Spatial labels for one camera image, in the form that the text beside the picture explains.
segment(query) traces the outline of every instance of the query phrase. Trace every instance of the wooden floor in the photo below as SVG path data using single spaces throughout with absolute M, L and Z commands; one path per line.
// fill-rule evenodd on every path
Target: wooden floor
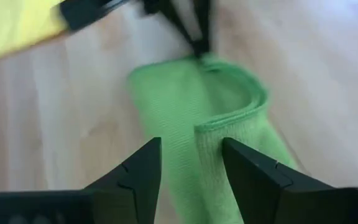
M 358 186 L 358 0 L 222 0 L 216 15 L 217 51 L 271 89 L 271 120 L 303 172 Z M 187 50 L 161 17 L 126 5 L 1 59 L 0 190 L 78 189 L 118 165 L 146 140 L 126 75 Z M 157 220 L 174 216 L 160 206 Z

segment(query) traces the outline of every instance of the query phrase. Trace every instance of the towel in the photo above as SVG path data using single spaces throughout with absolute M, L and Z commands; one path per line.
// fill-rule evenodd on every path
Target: towel
M 148 138 L 162 137 L 163 182 L 182 223 L 243 223 L 221 141 L 231 137 L 296 169 L 267 118 L 255 76 L 213 55 L 140 67 L 128 79 Z
M 0 57 L 58 35 L 66 24 L 62 0 L 0 0 Z

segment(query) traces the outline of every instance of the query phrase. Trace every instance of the wood grain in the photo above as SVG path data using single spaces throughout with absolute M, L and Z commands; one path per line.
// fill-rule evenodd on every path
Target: wood grain
M 0 190 L 79 189 L 145 142 L 126 75 L 188 47 L 137 11 L 0 60 Z M 271 89 L 303 172 L 358 186 L 358 0 L 225 0 L 215 15 L 217 52 Z M 166 189 L 160 204 L 157 223 L 176 220 Z

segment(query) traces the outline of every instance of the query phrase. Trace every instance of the yellow cloth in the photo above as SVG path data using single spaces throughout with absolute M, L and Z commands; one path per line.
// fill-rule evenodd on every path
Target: yellow cloth
M 0 0 L 0 57 L 59 34 L 62 0 Z

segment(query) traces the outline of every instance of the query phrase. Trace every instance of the green microfiber towel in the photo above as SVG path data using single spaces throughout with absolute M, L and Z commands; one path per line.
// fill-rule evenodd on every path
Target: green microfiber towel
M 212 56 L 203 60 L 138 68 L 129 89 L 147 137 L 162 137 L 163 182 L 181 222 L 243 223 L 224 169 L 222 139 L 296 166 L 268 121 L 269 97 L 256 77 Z

